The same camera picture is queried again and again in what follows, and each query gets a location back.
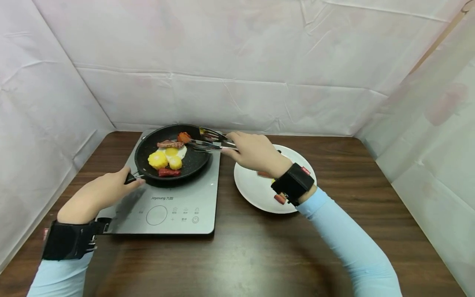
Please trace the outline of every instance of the black wrist strap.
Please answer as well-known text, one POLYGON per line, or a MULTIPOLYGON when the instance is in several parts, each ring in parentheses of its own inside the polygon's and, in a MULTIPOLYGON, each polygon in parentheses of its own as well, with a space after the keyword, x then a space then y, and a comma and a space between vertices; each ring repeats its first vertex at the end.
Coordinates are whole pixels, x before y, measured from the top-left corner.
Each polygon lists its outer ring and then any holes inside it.
POLYGON ((88 224, 63 224, 53 221, 45 230, 45 260, 81 259, 95 249, 95 236, 107 231, 110 219, 91 221, 88 224))
POLYGON ((312 188, 314 182, 308 170, 294 163, 271 187, 277 194, 283 193, 294 206, 299 206, 298 199, 312 188))

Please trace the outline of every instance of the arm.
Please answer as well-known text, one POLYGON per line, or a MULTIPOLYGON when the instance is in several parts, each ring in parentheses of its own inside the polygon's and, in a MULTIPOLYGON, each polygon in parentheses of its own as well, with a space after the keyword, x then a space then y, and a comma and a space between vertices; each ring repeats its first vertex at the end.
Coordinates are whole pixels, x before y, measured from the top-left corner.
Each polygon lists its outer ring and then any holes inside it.
POLYGON ((388 257, 368 234, 318 188, 300 198, 306 216, 348 270, 356 297, 402 296, 388 257))
MULTIPOLYGON (((137 180, 124 185, 129 172, 130 168, 126 166, 84 185, 59 210, 57 221, 82 225, 94 220, 100 210, 114 205, 144 184, 144 180, 137 180)), ((94 248, 95 244, 91 242, 81 259, 42 260, 27 297, 81 297, 94 248)))
MULTIPOLYGON (((222 153, 245 168, 267 172, 277 179, 292 166, 292 161, 282 156, 264 135, 231 132, 228 138, 238 151, 223 149, 222 153)), ((299 203, 297 209, 347 268, 356 297, 402 296, 388 257, 325 192, 313 186, 299 203)))
POLYGON ((42 260, 27 297, 81 297, 93 253, 82 259, 42 260))

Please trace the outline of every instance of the fried egg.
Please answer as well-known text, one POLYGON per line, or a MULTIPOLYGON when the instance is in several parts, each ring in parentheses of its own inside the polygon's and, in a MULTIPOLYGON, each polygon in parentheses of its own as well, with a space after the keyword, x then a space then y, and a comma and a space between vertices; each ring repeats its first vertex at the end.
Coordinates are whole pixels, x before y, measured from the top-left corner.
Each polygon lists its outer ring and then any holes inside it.
POLYGON ((174 148, 174 147, 167 147, 167 148, 161 147, 157 151, 164 152, 165 157, 167 157, 168 162, 170 162, 170 159, 173 157, 178 157, 180 158, 180 160, 183 160, 183 158, 185 158, 187 148, 185 145, 179 149, 174 148))

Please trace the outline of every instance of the person's left hand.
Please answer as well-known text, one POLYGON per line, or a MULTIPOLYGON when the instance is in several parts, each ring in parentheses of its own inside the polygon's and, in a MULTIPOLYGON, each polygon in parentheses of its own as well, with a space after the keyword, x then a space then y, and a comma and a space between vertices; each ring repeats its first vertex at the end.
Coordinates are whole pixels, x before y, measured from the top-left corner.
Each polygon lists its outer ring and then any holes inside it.
POLYGON ((59 210, 57 220, 67 224, 87 224, 100 210, 114 205, 125 195, 144 184, 136 180, 125 185, 130 167, 125 166, 119 172, 106 173, 85 184, 59 210))

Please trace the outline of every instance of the meat slice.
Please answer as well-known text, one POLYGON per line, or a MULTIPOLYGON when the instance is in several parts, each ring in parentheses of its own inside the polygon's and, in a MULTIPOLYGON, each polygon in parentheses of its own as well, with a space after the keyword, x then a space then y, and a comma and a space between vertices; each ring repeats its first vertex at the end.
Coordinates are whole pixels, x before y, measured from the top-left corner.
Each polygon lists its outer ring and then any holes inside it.
POLYGON ((160 147, 160 148, 162 147, 163 148, 167 148, 167 147, 181 148, 184 145, 185 144, 183 142, 175 142, 171 140, 165 140, 165 141, 157 143, 157 147, 160 147))

